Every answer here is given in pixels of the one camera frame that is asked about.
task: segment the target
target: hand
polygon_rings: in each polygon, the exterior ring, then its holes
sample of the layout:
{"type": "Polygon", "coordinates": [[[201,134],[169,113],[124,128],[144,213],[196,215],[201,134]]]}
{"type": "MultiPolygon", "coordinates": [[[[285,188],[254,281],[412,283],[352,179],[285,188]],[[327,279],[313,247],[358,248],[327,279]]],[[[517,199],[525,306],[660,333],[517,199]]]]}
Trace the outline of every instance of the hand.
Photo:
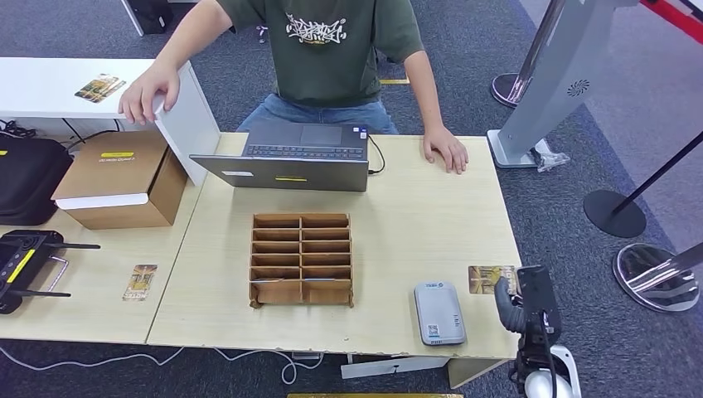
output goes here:
{"type": "Polygon", "coordinates": [[[124,114],[130,123],[135,120],[141,125],[145,125],[146,120],[153,122],[156,118],[153,112],[153,98],[156,92],[166,93],[163,108],[168,111],[176,103],[180,85],[178,68],[154,61],[149,69],[124,91],[119,99],[117,111],[124,114]]]}
{"type": "Polygon", "coordinates": [[[466,171],[468,163],[466,147],[443,125],[425,129],[422,144],[424,156],[430,163],[434,163],[434,155],[432,154],[434,149],[442,154],[444,163],[447,165],[447,172],[454,170],[457,174],[461,174],[466,171]]]}

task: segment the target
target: laptop keyboard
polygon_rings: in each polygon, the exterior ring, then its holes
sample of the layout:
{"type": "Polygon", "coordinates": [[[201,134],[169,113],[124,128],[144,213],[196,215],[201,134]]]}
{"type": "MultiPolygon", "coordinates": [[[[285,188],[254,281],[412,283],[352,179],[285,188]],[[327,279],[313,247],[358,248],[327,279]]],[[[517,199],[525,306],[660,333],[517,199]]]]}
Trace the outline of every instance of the laptop keyboard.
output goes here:
{"type": "Polygon", "coordinates": [[[358,148],[320,148],[320,147],[280,147],[275,145],[249,145],[246,156],[267,158],[317,158],[317,159],[352,159],[364,158],[364,151],[358,148]]]}

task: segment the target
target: touchpad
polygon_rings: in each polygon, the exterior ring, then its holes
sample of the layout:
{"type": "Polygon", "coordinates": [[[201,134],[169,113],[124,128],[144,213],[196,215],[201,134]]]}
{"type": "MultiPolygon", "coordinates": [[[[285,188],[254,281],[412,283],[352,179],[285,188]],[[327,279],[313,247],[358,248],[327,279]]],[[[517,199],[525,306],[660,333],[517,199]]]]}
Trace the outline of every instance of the touchpad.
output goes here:
{"type": "Polygon", "coordinates": [[[340,126],[303,126],[301,145],[339,145],[342,143],[340,126]]]}

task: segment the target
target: black bag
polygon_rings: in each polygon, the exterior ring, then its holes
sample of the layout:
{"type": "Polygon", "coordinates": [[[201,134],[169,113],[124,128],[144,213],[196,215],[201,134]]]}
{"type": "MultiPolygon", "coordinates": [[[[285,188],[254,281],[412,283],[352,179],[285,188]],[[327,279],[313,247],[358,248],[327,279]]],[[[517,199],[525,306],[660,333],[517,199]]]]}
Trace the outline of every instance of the black bag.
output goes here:
{"type": "Polygon", "coordinates": [[[0,225],[38,226],[56,211],[51,200],[73,162],[50,139],[0,138],[0,225]]]}

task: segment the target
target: card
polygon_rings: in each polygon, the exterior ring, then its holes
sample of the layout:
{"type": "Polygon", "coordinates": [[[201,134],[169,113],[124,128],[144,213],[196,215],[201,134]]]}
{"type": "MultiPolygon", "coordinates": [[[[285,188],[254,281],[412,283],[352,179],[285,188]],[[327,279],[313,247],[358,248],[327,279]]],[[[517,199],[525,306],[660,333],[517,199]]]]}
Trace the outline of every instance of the card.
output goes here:
{"type": "Polygon", "coordinates": [[[144,301],[149,295],[149,288],[156,275],[156,265],[135,265],[129,278],[127,289],[122,295],[123,301],[144,301]]]}
{"type": "Polygon", "coordinates": [[[100,74],[97,79],[91,80],[90,83],[78,90],[75,96],[97,104],[119,90],[125,83],[126,82],[119,77],[100,74]]]}
{"type": "Polygon", "coordinates": [[[500,277],[508,281],[508,293],[515,294],[517,275],[515,267],[468,267],[468,291],[472,294],[493,294],[500,277]]]}

